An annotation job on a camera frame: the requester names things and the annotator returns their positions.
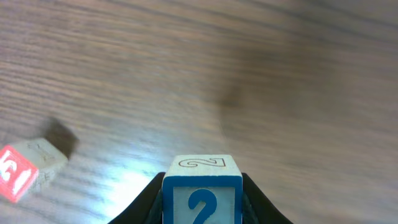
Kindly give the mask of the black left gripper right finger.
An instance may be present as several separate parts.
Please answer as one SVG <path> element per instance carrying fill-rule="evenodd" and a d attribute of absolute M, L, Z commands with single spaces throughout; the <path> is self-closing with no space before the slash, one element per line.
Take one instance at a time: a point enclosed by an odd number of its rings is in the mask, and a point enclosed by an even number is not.
<path fill-rule="evenodd" d="M 243 224 L 293 224 L 247 175 L 243 175 Z"/>

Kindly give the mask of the blue number 2 block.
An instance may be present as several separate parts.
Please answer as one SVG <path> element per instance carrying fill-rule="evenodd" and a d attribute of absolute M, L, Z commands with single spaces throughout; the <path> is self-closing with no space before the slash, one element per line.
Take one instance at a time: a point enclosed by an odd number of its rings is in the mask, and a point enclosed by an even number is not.
<path fill-rule="evenodd" d="M 242 224 L 243 175 L 232 156 L 174 158 L 162 181 L 163 224 Z"/>

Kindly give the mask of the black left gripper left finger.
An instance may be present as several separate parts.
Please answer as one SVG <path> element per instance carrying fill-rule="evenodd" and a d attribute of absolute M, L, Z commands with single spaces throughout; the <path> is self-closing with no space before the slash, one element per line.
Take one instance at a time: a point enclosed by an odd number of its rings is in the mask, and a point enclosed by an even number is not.
<path fill-rule="evenodd" d="M 162 181 L 159 172 L 144 190 L 109 224 L 162 224 Z"/>

